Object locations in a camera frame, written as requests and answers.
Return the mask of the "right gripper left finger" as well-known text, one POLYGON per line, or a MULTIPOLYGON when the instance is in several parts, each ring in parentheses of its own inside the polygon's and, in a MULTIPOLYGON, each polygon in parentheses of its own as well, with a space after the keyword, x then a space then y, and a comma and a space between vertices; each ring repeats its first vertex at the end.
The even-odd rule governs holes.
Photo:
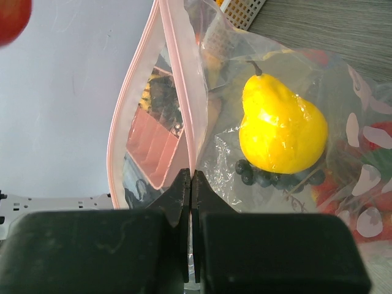
POLYGON ((190 172, 147 208, 27 214, 1 248, 2 293, 182 293, 190 172))

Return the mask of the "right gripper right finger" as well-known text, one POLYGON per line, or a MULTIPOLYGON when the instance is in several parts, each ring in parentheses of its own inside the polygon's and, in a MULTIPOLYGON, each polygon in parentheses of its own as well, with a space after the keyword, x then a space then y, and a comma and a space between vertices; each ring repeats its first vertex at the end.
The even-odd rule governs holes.
POLYGON ((206 176, 192 179, 195 280, 202 293, 369 293, 371 280, 340 218, 239 213, 206 176))

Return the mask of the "blueberry bunch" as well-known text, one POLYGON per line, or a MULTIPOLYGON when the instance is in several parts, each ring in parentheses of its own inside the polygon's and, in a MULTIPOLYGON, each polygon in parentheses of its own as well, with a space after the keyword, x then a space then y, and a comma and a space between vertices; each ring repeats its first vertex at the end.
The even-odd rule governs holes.
POLYGON ((235 171, 240 175, 243 184, 252 186, 258 184, 260 187, 274 186, 278 190, 291 190, 302 181, 304 181, 296 192, 301 192, 307 184, 312 186, 321 185, 325 181, 325 172, 322 169, 317 170, 309 178, 308 176, 317 168, 318 162, 301 172, 294 174, 279 174, 261 170, 246 159, 240 159, 235 164, 235 171))

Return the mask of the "yellow pear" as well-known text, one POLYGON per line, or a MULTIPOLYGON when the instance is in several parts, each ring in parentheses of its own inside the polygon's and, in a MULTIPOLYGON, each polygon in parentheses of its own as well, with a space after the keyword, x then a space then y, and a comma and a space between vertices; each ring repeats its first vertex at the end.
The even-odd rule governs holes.
POLYGON ((250 60, 255 73, 244 85, 239 144, 245 158, 266 172, 294 174, 322 156, 328 123, 311 102, 250 60))

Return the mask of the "clear pink zip top bag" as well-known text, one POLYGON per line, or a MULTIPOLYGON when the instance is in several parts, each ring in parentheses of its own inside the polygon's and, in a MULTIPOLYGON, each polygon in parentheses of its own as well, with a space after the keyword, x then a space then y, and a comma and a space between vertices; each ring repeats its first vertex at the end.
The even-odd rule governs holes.
POLYGON ((154 1, 111 123, 114 207, 187 168, 237 211, 332 214, 359 243, 390 242, 391 85, 237 28, 253 7, 154 1))

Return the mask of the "strawberries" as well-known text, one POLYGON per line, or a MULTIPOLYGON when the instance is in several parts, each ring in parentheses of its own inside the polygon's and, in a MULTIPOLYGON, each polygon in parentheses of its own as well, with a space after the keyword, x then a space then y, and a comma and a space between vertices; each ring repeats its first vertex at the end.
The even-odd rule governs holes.
POLYGON ((317 210, 325 214, 338 214, 342 210, 360 213, 366 208, 376 207, 381 212, 391 211, 391 192, 382 192, 391 179, 391 150, 369 141, 360 135, 360 147, 354 148, 345 140, 338 140, 327 159, 323 155, 318 162, 306 170, 311 195, 317 210), (380 172, 380 181, 362 195, 352 195, 360 179, 363 167, 371 165, 380 172))

